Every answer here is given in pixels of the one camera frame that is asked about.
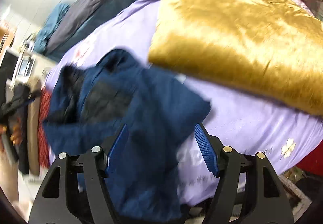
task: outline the red fabric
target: red fabric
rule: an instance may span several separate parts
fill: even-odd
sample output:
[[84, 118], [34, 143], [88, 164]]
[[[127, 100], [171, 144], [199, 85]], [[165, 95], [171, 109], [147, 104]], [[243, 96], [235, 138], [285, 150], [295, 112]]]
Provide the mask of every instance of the red fabric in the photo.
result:
[[323, 141], [297, 166], [304, 171], [323, 176]]
[[42, 90], [38, 120], [38, 160], [39, 165], [46, 168], [49, 168], [49, 146], [42, 126], [42, 121], [48, 116], [51, 97], [51, 93]]

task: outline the purple bed sheet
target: purple bed sheet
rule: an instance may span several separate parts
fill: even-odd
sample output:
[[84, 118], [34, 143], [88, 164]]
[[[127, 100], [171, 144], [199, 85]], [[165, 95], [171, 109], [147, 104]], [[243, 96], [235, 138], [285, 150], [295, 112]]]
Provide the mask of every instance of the purple bed sheet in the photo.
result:
[[[311, 12], [300, 0], [297, 5]], [[63, 66], [94, 66], [113, 48], [128, 50], [143, 65], [147, 61], [155, 32], [160, 0], [138, 0], [115, 18], [98, 27], [71, 48], [49, 74], [46, 89], [52, 90]], [[211, 112], [203, 124], [211, 135], [238, 152], [264, 152], [278, 174], [293, 167], [323, 138], [322, 119], [289, 108], [282, 103], [234, 90], [219, 84], [181, 76], [184, 85], [211, 102]], [[207, 170], [192, 135], [177, 153], [180, 184], [178, 195], [191, 206], [212, 197], [218, 179]], [[245, 176], [241, 174], [240, 188]]]

